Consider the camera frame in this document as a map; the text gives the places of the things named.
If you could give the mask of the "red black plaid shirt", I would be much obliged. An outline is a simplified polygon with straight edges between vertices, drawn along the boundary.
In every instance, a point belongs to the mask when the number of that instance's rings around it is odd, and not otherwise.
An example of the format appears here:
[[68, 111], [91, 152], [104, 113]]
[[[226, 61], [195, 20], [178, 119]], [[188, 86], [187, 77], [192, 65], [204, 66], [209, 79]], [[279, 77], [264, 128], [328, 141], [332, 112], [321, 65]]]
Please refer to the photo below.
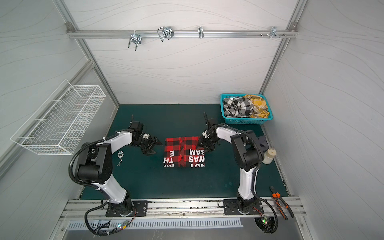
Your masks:
[[204, 168], [205, 150], [199, 147], [199, 137], [167, 138], [164, 168]]

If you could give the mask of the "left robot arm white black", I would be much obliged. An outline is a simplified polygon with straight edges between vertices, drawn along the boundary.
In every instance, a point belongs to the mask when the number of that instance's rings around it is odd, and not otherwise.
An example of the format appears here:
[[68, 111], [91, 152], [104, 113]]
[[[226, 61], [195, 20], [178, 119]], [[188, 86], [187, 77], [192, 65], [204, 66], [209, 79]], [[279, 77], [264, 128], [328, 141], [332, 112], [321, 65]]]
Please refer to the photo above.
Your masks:
[[[113, 154], [125, 146], [133, 146], [149, 156], [156, 153], [153, 148], [160, 144], [157, 137], [144, 132], [141, 122], [132, 120], [127, 129], [101, 140], [84, 143], [73, 155], [68, 167], [70, 179], [78, 185], [95, 189], [105, 197], [99, 206], [84, 214], [85, 225], [93, 236], [117, 234], [130, 226], [137, 214], [146, 214], [144, 203], [134, 203], [130, 193], [114, 177]], [[89, 214], [97, 210], [106, 210], [107, 216], [129, 219], [114, 228], [111, 228], [111, 221], [93, 227], [89, 222]]]

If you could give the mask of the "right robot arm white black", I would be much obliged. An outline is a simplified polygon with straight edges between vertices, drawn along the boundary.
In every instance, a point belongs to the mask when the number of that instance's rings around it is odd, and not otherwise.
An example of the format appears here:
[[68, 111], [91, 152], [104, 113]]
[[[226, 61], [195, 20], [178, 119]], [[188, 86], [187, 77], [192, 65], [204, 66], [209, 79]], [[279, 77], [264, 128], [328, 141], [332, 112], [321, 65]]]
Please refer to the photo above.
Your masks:
[[220, 140], [232, 144], [234, 159], [240, 168], [237, 212], [248, 215], [253, 210], [257, 211], [261, 216], [261, 230], [265, 234], [275, 233], [279, 226], [277, 213], [270, 203], [256, 193], [257, 174], [264, 160], [264, 154], [257, 143], [254, 131], [243, 131], [227, 124], [216, 124], [214, 119], [208, 119], [206, 113], [203, 113], [203, 116], [207, 128], [199, 138], [198, 149], [212, 152]]

